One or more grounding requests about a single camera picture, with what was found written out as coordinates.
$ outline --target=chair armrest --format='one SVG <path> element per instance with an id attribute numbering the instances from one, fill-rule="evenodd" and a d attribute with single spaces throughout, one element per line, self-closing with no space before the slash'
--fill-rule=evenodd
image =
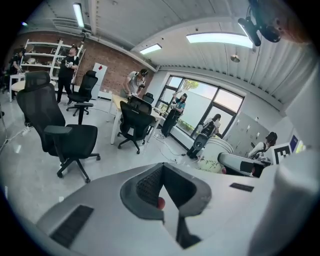
<path id="1" fill-rule="evenodd" d="M 77 108 L 81 108 L 81 107 L 87 108 L 87 107 L 93 107 L 94 105 L 92 103 L 76 103 L 74 104 L 74 106 Z"/>
<path id="2" fill-rule="evenodd" d="M 72 127 L 48 125 L 44 129 L 44 132 L 47 135 L 58 136 L 58 135 L 67 135 L 71 132 L 71 130 L 72 130 Z"/>

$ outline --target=tree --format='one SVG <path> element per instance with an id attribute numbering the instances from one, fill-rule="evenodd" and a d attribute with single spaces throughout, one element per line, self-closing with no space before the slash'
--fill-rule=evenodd
<path id="1" fill-rule="evenodd" d="M 199 83 L 197 81 L 186 80 L 183 89 L 188 91 L 189 89 L 196 89 L 198 86 Z"/>

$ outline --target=white desk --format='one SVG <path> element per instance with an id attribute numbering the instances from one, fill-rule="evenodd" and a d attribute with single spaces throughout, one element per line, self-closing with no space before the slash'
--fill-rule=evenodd
<path id="1" fill-rule="evenodd" d="M 111 144 L 114 144 L 115 142 L 115 137 L 116 137 L 116 133 L 117 133 L 117 129 L 118 129 L 118 122 L 121 116 L 121 108 L 120 108 L 120 102 L 125 102 L 127 103 L 128 100 L 126 98 L 122 98 L 120 96 L 117 95 L 112 95 L 112 100 L 110 102 L 110 107 L 109 107 L 109 120 L 107 120 L 107 122 L 109 122 L 112 119 L 111 116 L 111 110 L 112 110 L 112 106 L 113 104 L 115 104 L 116 107 L 116 113 L 115 113 L 115 119 L 114 119 L 114 123 L 113 123 L 113 127 L 112 127 L 112 133 L 111 133 Z M 151 136 L 153 136 L 156 132 L 156 129 L 160 123 L 160 120 L 163 119 L 163 117 L 161 115 L 159 115 L 157 112 L 155 112 L 154 110 L 152 110 L 151 112 L 151 116 L 153 116 L 156 120 L 155 126 L 153 127 L 152 131 L 149 133 L 149 136 L 147 138 L 147 142 L 149 142 Z"/>
<path id="2" fill-rule="evenodd" d="M 12 74 L 12 75 L 10 75 L 10 82 L 9 82 L 10 102 L 12 102 L 12 79 L 18 79 L 18 82 L 20 82 L 22 78 L 25 78 L 25 74 L 26 74 L 26 73 L 20 73 L 20 74 Z"/>
<path id="3" fill-rule="evenodd" d="M 21 90 L 23 90 L 25 88 L 25 84 L 26 84 L 25 80 L 22 80 L 22 81 L 19 81 L 19 82 L 15 82 L 14 84 L 11 85 L 10 89 L 12 91 L 19 92 L 19 91 L 21 91 Z M 56 86 L 56 82 L 55 81 L 50 81 L 50 84 L 52 84 L 53 86 Z"/>

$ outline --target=corrugated metal ceiling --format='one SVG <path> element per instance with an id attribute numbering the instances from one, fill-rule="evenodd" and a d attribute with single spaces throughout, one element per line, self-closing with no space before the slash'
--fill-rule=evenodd
<path id="1" fill-rule="evenodd" d="M 246 15 L 248 0 L 77 0 L 88 25 L 93 1 L 96 36 L 139 56 L 140 50 L 159 43 L 161 50 L 144 56 L 156 65 L 224 73 L 255 85 L 283 104 L 297 95 L 316 63 L 310 49 L 284 40 L 274 44 L 262 39 L 261 46 L 252 51 L 231 44 L 190 44 L 186 39 L 196 29 L 198 33 L 243 34 L 237 19 Z M 206 17 L 215 20 L 201 23 Z M 54 30 L 54 18 L 75 20 L 72 2 L 44 1 L 30 16 L 27 30 Z M 240 63 L 231 61 L 233 54 L 239 56 Z"/>

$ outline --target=gray floor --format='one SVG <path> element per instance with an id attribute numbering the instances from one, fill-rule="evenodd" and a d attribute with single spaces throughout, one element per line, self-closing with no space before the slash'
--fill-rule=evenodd
<path id="1" fill-rule="evenodd" d="M 66 101 L 67 97 L 63 95 L 62 102 Z M 25 128 L 24 116 L 17 101 L 10 103 L 6 94 L 0 95 L 0 103 L 2 111 L 5 112 L 4 121 L 8 137 L 11 138 Z M 95 157 L 91 157 L 81 161 L 91 180 L 159 162 L 176 160 L 178 164 L 193 165 L 187 156 L 173 155 L 186 153 L 186 150 L 171 137 L 165 140 L 152 137 L 149 143 L 140 147 L 139 155 L 136 154 L 137 150 L 132 142 L 124 144 L 121 149 L 117 148 L 124 140 L 123 137 L 115 137 L 114 145 L 111 145 L 114 119 L 110 119 L 110 116 L 103 112 L 108 111 L 110 101 L 98 99 L 92 103 L 94 107 L 89 109 L 89 115 L 84 115 L 82 123 L 98 127 L 98 138 L 93 153 L 100 153 L 101 160 L 96 161 Z M 73 117 L 73 112 L 67 112 L 66 106 L 59 106 L 66 124 L 77 124 L 78 115 Z M 0 134 L 2 145 L 2 122 Z M 8 201 L 18 214 L 35 223 L 43 213 L 59 202 L 59 198 L 65 198 L 85 186 L 84 177 L 75 162 L 63 172 L 64 178 L 57 177 L 59 168 L 59 159 L 43 152 L 39 135 L 34 128 L 24 136 L 16 136 L 5 145 L 0 153 L 1 188 L 6 191 Z M 166 212 L 166 209 L 173 207 L 173 203 L 168 199 L 166 191 L 161 191 L 161 195 L 166 200 Z M 171 209 L 170 215 L 173 215 L 173 212 L 177 213 L 175 209 Z"/>

